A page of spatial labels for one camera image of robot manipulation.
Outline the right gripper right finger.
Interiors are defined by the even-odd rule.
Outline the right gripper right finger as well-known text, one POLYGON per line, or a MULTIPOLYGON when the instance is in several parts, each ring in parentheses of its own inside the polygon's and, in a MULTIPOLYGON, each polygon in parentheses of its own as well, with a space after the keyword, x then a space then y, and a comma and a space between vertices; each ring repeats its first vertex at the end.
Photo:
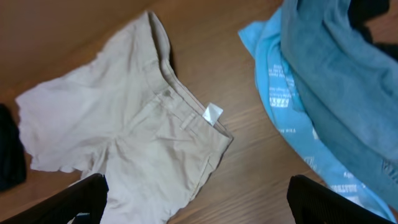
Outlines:
POLYGON ((296 224, 393 224, 304 175, 290 178, 287 201, 296 224))

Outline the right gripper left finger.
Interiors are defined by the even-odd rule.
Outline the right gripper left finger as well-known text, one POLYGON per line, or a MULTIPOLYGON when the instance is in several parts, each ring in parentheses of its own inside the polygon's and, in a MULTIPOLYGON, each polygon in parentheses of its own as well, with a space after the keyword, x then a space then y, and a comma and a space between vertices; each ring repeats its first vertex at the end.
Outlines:
POLYGON ((93 174, 38 203, 2 224, 100 224, 107 204, 108 184, 103 174, 93 174))

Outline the beige shorts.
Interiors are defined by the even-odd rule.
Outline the beige shorts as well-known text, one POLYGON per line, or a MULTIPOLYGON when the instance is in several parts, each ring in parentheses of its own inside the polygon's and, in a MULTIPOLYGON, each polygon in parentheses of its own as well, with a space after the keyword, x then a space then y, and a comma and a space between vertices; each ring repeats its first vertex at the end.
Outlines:
POLYGON ((103 223, 166 223, 195 198, 232 141, 176 77, 153 12, 115 33, 90 63, 16 102, 33 170, 106 177, 103 223))

